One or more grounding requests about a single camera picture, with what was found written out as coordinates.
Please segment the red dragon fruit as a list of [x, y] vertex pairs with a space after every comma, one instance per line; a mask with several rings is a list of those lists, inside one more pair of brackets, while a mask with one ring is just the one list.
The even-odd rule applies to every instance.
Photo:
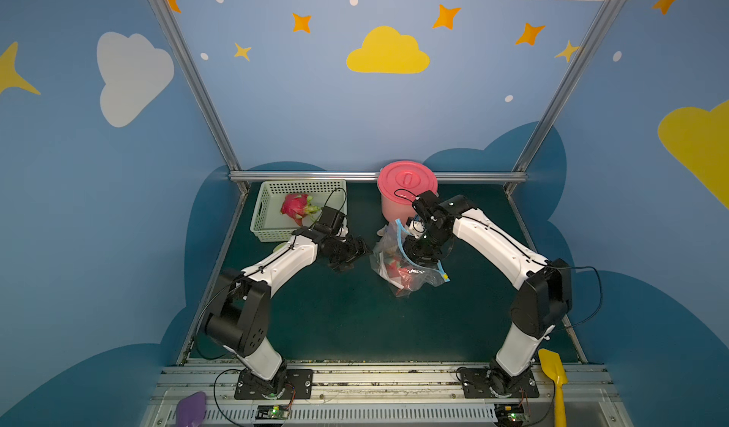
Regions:
[[313, 204], [312, 197], [306, 193], [290, 193], [285, 197], [280, 213], [292, 218], [298, 227], [302, 227], [306, 217], [318, 214], [320, 210], [320, 207]]
[[385, 263], [385, 279], [391, 285], [396, 297], [407, 297], [423, 285], [419, 271], [396, 260]]

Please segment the clear zip-top bag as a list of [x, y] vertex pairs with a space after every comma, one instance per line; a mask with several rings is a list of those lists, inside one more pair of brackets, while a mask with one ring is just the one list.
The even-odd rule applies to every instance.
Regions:
[[390, 222], [379, 231], [380, 241], [370, 255], [370, 267], [390, 284], [396, 297], [407, 297], [423, 285], [441, 286], [449, 283], [442, 263], [423, 266], [415, 263], [404, 252], [407, 237], [414, 237], [400, 219]]

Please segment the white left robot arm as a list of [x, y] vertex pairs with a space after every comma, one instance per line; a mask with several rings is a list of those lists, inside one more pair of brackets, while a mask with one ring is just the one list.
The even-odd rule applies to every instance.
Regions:
[[323, 208], [313, 224], [293, 231], [282, 248], [262, 261], [220, 274], [197, 321], [197, 331], [233, 352], [260, 381], [277, 383], [285, 360], [268, 341], [275, 293], [318, 260], [343, 272], [372, 254], [364, 238], [349, 233], [345, 221], [343, 212]]

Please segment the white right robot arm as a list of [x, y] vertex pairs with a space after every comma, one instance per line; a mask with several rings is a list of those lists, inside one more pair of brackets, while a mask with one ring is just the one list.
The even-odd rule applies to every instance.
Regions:
[[573, 307], [571, 268], [522, 245], [463, 195], [442, 200], [426, 191], [415, 197], [412, 207], [424, 230], [404, 242], [404, 254], [411, 261], [436, 267], [442, 247], [456, 238], [490, 261], [516, 290], [512, 325], [494, 366], [499, 376], [522, 376], [539, 345]]

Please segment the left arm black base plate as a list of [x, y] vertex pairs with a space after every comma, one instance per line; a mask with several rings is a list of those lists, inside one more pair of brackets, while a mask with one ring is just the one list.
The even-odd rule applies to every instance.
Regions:
[[271, 381], [265, 381], [250, 370], [243, 370], [237, 380], [236, 400], [296, 400], [311, 398], [313, 371], [309, 369], [282, 369]]

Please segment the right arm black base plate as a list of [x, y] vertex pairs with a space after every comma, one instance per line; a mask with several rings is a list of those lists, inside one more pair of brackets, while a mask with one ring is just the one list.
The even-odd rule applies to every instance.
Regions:
[[531, 370], [510, 376], [499, 367], [464, 367], [456, 370], [456, 377], [467, 399], [536, 399], [539, 390]]

